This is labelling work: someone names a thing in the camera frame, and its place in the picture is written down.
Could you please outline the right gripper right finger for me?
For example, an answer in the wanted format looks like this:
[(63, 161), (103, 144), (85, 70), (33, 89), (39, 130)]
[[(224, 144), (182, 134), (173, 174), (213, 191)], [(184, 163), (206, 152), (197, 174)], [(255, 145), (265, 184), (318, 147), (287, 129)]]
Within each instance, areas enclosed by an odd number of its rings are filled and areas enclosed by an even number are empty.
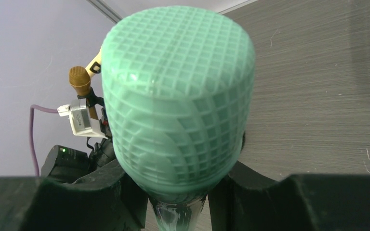
[(208, 199), (214, 231), (370, 231), (370, 175), (275, 181), (237, 162)]

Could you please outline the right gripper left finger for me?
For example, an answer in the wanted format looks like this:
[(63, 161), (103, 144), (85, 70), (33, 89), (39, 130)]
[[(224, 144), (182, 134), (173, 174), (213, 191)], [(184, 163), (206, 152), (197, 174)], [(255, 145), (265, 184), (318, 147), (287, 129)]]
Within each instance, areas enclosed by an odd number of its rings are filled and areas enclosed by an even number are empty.
[(117, 160), (74, 183), (0, 177), (0, 231), (139, 231), (147, 201)]

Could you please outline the gold microphone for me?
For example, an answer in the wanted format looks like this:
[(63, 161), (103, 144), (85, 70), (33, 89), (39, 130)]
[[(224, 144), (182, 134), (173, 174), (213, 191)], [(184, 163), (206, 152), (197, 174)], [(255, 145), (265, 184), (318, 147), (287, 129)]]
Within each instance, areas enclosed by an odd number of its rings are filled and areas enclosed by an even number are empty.
[(99, 103), (99, 97), (95, 95), (91, 87), (91, 77), (82, 66), (75, 66), (69, 70), (69, 83), (77, 93), (78, 99), (85, 99), (89, 107), (90, 117), (98, 120), (95, 106)]

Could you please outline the mint green microphone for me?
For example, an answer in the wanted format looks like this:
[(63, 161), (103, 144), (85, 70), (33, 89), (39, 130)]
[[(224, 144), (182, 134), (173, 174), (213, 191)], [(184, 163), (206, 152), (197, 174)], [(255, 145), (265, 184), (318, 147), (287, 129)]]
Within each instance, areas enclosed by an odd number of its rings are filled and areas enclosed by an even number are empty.
[(115, 156), (148, 195), (161, 231), (192, 231), (238, 160), (255, 72), (249, 34), (190, 6), (134, 13), (102, 45)]

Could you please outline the beige microphone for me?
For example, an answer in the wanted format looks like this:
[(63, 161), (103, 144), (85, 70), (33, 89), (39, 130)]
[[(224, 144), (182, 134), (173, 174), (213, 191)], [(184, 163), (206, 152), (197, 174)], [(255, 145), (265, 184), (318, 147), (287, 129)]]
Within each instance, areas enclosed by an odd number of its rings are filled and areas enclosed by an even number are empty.
[(101, 63), (102, 63), (102, 47), (100, 48), (96, 56), (85, 67), (85, 70), (87, 71), (90, 78), (92, 78), (94, 75), (101, 73)]

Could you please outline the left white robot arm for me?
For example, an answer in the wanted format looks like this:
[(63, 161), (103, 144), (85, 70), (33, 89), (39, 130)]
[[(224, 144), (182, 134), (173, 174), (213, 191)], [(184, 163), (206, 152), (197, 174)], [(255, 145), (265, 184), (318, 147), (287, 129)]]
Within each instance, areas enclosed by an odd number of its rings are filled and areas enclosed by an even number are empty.
[(79, 151), (62, 145), (55, 145), (48, 153), (41, 167), (40, 175), (60, 183), (74, 183), (108, 163), (116, 156), (111, 139), (102, 139), (91, 147), (91, 152)]

